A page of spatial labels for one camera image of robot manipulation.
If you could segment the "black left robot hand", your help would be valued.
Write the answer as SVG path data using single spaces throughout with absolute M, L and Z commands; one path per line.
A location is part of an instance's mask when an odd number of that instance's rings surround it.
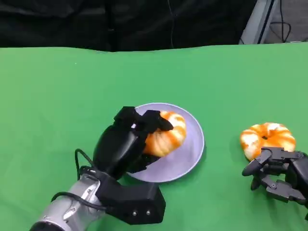
M 125 173 L 143 171 L 159 157 L 146 150 L 146 139 L 154 132 L 172 130 L 172 124 L 156 110 L 138 114 L 135 107 L 124 106 L 112 125 L 102 133 L 93 154 L 93 165 L 118 180 Z

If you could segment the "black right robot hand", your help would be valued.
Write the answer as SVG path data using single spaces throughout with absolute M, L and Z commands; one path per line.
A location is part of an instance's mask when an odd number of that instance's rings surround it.
M 308 156 L 303 152 L 262 147 L 242 175 L 253 176 L 251 190 L 263 186 L 277 200 L 308 206 Z

